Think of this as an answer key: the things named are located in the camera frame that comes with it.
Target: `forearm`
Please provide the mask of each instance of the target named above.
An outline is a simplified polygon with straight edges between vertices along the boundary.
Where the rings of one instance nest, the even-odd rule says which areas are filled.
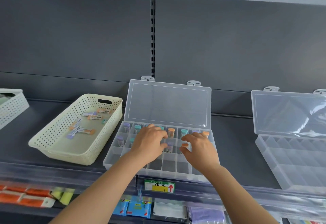
[[[247,193],[226,168],[218,166],[204,172],[204,176],[216,189],[233,224],[278,223]]]
[[[137,158],[125,154],[84,193],[72,201],[51,224],[108,223],[128,184],[142,167]]]

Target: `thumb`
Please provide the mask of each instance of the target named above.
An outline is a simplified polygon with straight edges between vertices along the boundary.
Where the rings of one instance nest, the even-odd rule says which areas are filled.
[[[160,147],[161,147],[161,149],[163,151],[165,148],[168,147],[168,144],[167,143],[162,143],[162,144],[160,144]]]
[[[188,160],[188,157],[191,155],[191,152],[185,147],[180,147],[179,149],[185,155],[185,158]]]

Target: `hand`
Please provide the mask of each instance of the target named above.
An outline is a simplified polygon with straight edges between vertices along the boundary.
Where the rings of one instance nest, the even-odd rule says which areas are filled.
[[[159,157],[168,146],[166,143],[161,144],[162,138],[168,138],[168,134],[153,124],[143,127],[139,131],[130,153],[138,157],[137,160],[140,161],[141,167]]]
[[[204,176],[207,172],[220,166],[218,153],[203,133],[193,132],[183,136],[181,140],[191,143],[192,152],[185,147],[180,147],[180,151],[185,155],[187,161]]]

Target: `person's left hand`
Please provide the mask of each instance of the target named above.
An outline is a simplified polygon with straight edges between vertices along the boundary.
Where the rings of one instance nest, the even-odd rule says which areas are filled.
[[[166,143],[160,143],[162,138],[168,138],[168,134],[160,127],[153,124],[143,127],[136,136],[129,153],[137,156],[137,160],[143,167],[159,157],[168,146]]]

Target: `red arrow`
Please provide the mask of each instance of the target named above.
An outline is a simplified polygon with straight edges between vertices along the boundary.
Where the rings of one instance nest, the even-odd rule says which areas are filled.
[[[170,192],[172,192],[172,189],[173,189],[173,188],[174,188],[173,185],[170,185],[170,186],[169,186]]]

